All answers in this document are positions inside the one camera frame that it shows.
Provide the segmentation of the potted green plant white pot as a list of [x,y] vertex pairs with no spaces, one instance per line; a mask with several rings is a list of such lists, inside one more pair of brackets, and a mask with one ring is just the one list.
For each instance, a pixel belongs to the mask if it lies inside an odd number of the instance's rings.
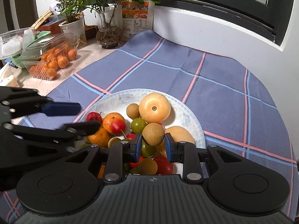
[[82,15],[85,10],[85,2],[83,0],[55,0],[57,2],[56,9],[61,16],[65,17],[65,21],[59,24],[62,33],[72,33],[78,38],[82,45],[87,42],[85,34],[85,23]]

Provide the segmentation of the red hawthorn berry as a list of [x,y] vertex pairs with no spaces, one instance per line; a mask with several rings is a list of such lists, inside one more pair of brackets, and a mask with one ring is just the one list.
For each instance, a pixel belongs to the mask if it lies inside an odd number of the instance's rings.
[[90,112],[86,116],[86,121],[97,121],[99,124],[102,124],[102,116],[101,113],[98,112]]

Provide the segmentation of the clear box of tangerines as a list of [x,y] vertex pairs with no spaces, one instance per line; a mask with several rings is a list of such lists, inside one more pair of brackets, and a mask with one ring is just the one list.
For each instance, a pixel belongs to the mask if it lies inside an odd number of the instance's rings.
[[23,50],[21,62],[32,77],[54,80],[77,59],[77,48],[78,38],[72,33],[49,35]]

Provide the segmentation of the printed menu card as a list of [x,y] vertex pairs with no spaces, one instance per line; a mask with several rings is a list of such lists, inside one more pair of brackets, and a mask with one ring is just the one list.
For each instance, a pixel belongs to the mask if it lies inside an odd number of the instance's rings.
[[138,4],[128,0],[123,1],[121,5],[124,41],[143,31],[152,30],[155,6],[152,1],[145,0],[143,4]]

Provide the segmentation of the brown longan fruit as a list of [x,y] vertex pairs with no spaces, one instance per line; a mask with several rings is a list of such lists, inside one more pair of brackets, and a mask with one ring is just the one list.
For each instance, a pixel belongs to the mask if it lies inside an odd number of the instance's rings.
[[156,161],[151,158],[145,158],[137,166],[137,173],[140,175],[155,175],[158,171]]
[[158,123],[149,123],[142,131],[145,143],[151,147],[160,145],[164,140],[165,131]]

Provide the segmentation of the black window frame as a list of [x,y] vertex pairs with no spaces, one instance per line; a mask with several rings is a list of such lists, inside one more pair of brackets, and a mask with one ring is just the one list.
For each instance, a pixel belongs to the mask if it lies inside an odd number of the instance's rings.
[[220,18],[281,45],[294,0],[161,0],[161,6]]

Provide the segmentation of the clear plastic container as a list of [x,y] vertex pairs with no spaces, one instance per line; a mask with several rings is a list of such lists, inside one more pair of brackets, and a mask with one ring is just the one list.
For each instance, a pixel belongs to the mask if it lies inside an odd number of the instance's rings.
[[23,28],[1,34],[1,60],[20,54],[38,35],[32,28]]

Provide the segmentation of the orange tangerine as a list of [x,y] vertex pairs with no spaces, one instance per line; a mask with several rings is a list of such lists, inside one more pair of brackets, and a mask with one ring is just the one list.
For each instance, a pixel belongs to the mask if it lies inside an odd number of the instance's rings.
[[107,148],[110,135],[104,128],[100,127],[96,133],[87,136],[87,139],[90,144],[96,144],[101,148]]
[[102,127],[111,135],[121,135],[126,130],[126,122],[121,114],[112,112],[104,117]]

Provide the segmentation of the white ceramic plate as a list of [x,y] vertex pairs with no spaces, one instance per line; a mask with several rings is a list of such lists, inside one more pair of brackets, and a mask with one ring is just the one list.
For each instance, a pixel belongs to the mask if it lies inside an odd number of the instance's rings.
[[[112,112],[121,114],[125,119],[126,130],[123,134],[111,135],[108,133],[110,140],[107,148],[111,148],[121,140],[131,142],[138,133],[142,135],[143,129],[149,123],[161,124],[164,131],[172,126],[181,126],[191,133],[197,148],[206,146],[201,124],[193,112],[183,102],[165,93],[149,89],[119,91],[93,104],[91,109],[84,114],[84,120],[90,112],[101,113],[102,122],[104,117]],[[86,137],[81,144],[76,144],[76,148],[84,148],[89,145],[92,144]],[[139,161],[125,164],[125,172],[137,174],[137,166],[142,159],[154,159],[157,156],[167,158],[164,140],[160,145],[151,147],[145,143],[142,137]],[[173,174],[182,175],[181,163],[173,163],[173,167]]]

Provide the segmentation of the large beige melon fruit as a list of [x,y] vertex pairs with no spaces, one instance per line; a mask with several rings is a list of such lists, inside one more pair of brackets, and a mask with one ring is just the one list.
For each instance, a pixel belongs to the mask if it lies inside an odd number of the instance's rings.
[[191,133],[181,126],[172,126],[165,130],[165,133],[170,133],[175,142],[185,141],[195,144],[195,140]]

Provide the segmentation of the red tomato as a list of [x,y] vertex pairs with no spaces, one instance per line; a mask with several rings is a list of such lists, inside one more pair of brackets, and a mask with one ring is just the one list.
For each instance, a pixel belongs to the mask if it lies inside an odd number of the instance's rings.
[[157,156],[154,158],[154,161],[157,164],[157,175],[172,175],[174,172],[173,164],[170,163],[167,158],[162,156]]

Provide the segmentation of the tissue pack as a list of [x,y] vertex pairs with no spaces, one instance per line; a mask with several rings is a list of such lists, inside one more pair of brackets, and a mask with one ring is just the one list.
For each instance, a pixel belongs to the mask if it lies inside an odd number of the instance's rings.
[[9,86],[19,88],[20,85],[17,82],[15,76],[11,73],[11,66],[6,63],[5,66],[0,70],[0,86]]

